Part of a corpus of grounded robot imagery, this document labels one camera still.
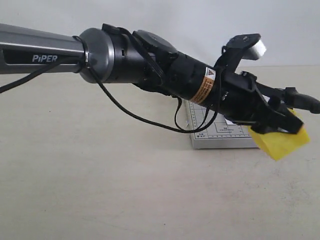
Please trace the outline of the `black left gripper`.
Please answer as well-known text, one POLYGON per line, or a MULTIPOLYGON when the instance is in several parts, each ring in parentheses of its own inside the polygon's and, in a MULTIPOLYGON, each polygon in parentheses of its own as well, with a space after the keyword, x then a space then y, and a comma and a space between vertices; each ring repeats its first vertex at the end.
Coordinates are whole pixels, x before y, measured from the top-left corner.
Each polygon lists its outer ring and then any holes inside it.
POLYGON ((182 52, 164 59, 164 90, 174 96, 224 115, 258 134, 297 134, 303 121, 277 96, 266 102, 256 77, 235 72, 243 51, 225 51, 213 66, 182 52))

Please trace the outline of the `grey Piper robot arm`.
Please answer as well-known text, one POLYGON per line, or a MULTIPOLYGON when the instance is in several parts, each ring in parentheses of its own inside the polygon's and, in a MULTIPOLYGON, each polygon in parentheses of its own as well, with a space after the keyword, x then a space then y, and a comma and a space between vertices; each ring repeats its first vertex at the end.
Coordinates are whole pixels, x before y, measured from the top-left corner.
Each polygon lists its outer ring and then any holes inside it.
POLYGON ((8 24, 0 26, 0 72, 24 77, 0 88, 2 93, 44 73, 77 73, 88 83, 132 84, 139 89, 187 100, 259 134, 297 134, 302 109, 292 87, 271 88, 247 71, 236 73, 241 60, 257 60, 259 34, 238 35, 221 49, 214 65, 177 50, 145 31, 103 24, 80 35, 64 36, 8 24))

